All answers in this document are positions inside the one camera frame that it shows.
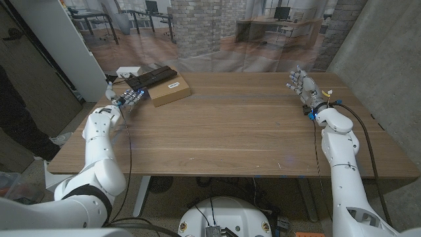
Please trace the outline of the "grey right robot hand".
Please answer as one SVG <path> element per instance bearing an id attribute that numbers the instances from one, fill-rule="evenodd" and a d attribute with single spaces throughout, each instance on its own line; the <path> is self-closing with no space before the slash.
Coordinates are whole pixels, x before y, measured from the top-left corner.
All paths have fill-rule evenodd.
<path id="1" fill-rule="evenodd" d="M 300 97 L 303 104 L 309 106 L 314 113 L 328 107 L 322 98 L 322 91 L 305 70 L 297 66 L 297 70 L 291 71 L 289 77 L 292 83 L 287 83 L 286 86 L 293 90 Z"/>

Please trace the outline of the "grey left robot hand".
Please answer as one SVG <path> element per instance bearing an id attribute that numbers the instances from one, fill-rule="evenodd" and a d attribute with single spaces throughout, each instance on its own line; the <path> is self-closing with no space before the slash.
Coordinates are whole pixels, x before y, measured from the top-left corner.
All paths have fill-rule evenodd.
<path id="1" fill-rule="evenodd" d="M 144 91 L 126 90 L 122 95 L 117 95 L 113 90 L 112 83 L 109 82 L 105 91 L 105 96 L 111 104 L 117 107 L 134 106 L 144 95 Z"/>

